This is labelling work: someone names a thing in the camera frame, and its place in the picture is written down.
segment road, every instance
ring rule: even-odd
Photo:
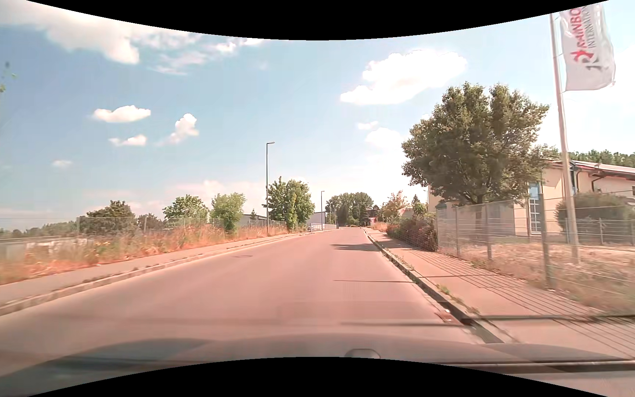
[[[359,228],[320,232],[182,264],[0,317],[0,376],[86,350],[154,338],[229,340],[340,331],[480,343],[439,321],[443,309]]]

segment white flag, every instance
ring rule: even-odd
[[[560,17],[565,90],[600,90],[612,84],[616,65],[602,4],[565,10]]]

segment flagpole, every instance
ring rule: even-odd
[[[550,14],[550,39],[552,41],[552,67],[555,72],[555,99],[557,100],[557,122],[560,126],[560,152],[562,155],[562,182],[564,184],[563,197],[567,208],[567,230],[569,243],[572,246],[572,258],[575,264],[579,260],[577,235],[577,212],[572,198],[572,178],[570,176],[570,155],[567,152],[567,127],[565,125],[565,108],[562,97],[562,84],[560,83],[560,65],[557,61],[557,41],[555,40],[555,22]]]

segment blue sky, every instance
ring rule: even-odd
[[[617,83],[565,94],[569,145],[630,153],[635,1],[604,6]],[[401,175],[399,142],[447,86],[464,81],[507,83],[551,104],[541,142],[559,143],[546,15],[305,42],[199,35],[0,0],[0,70],[5,61],[18,75],[0,128],[0,225],[9,228],[66,221],[111,199],[162,215],[183,194],[209,204],[217,193],[241,192],[246,212],[263,211],[271,140],[270,179],[304,180],[318,208],[321,190],[326,199],[364,191],[377,203],[400,189],[423,197]]]

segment roof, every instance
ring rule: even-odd
[[[551,160],[555,164],[562,165],[561,160]],[[635,168],[633,167],[622,167],[620,165],[609,165],[602,164],[600,162],[589,162],[589,161],[577,161],[570,160],[572,164],[580,169],[585,169],[588,171],[592,171],[595,175],[598,176],[621,176],[621,177],[634,177],[635,176]]]

